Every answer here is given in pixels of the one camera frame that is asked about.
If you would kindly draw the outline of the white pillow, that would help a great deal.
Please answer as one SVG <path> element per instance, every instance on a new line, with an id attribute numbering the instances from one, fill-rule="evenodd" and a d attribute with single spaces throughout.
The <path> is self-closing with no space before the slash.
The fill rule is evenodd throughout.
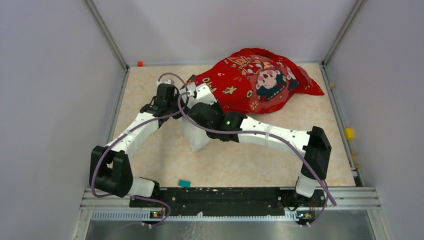
<path id="1" fill-rule="evenodd" d="M 189 98 L 187 95 L 182 97 L 184 104 L 186 103 L 187 98 Z M 191 108 L 192 107 L 188 107 L 187 103 L 185 109 L 186 114 L 188 114 Z M 192 152 L 199 151 L 212 141 L 212 139 L 207 136 L 207 132 L 205 130 L 191 124 L 185 117 L 181 117 L 179 121 L 181 122 L 182 136 L 189 143 Z"/>

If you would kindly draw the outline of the red patterned pillowcase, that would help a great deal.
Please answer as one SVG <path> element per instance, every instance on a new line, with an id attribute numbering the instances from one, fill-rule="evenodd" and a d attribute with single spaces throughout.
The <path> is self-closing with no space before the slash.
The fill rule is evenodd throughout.
<path id="1" fill-rule="evenodd" d="M 209 70 L 190 77 L 188 84 L 206 84 L 224 113 L 270 114 L 294 94 L 324 95 L 300 66 L 263 48 L 243 48 Z"/>

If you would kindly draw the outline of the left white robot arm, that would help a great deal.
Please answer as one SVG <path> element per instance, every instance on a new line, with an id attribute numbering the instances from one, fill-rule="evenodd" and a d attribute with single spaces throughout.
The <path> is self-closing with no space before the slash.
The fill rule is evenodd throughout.
<path id="1" fill-rule="evenodd" d="M 134 121 L 105 146 L 97 145 L 91 151 L 89 186 L 97 197 L 140 196 L 149 207 L 160 202 L 159 184 L 151 179 L 135 177 L 130 164 L 131 156 L 143 142 L 169 118 L 181 117 L 178 88 L 160 83 L 151 102 L 143 106 Z"/>

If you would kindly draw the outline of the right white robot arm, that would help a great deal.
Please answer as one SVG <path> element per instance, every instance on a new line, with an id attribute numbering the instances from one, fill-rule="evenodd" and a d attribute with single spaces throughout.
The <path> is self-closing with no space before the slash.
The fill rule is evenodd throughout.
<path id="1" fill-rule="evenodd" d="M 238 112 L 223 113 L 217 105 L 197 103 L 187 115 L 188 121 L 206 132 L 211 139 L 222 142 L 256 144 L 293 154 L 302 161 L 293 200 L 307 206 L 314 198 L 317 186 L 329 197 L 325 182 L 332 146 L 325 131 L 313 126 L 311 130 L 293 130 L 258 121 Z"/>

